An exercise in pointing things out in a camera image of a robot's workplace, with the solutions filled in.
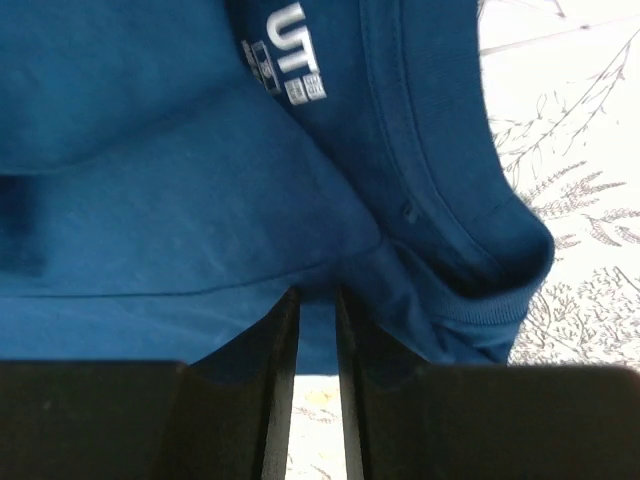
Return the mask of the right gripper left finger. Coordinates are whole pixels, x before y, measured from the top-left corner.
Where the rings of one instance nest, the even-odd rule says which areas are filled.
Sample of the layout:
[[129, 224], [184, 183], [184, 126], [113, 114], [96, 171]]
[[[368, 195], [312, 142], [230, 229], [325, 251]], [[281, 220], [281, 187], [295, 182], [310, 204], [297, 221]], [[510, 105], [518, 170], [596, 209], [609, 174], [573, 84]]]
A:
[[5, 479], [281, 479], [300, 301], [202, 360], [5, 361]]

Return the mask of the dark blue t shirt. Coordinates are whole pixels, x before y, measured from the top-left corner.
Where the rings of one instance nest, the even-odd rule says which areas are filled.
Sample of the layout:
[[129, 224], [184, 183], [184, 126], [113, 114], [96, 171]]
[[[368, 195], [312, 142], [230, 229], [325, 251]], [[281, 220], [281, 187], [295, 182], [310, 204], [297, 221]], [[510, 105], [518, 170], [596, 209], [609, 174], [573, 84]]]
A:
[[5, 1], [1, 355], [194, 362], [355, 291], [435, 363], [503, 363], [554, 243], [508, 184], [473, 1]]

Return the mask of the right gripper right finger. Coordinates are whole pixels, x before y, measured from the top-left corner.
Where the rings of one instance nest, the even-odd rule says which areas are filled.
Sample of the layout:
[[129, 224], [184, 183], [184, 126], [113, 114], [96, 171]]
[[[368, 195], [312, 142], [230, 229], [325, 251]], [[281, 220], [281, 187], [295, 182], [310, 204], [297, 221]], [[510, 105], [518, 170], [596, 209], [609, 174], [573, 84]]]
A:
[[614, 366], [425, 361], [336, 296], [351, 479], [635, 479], [639, 376]]

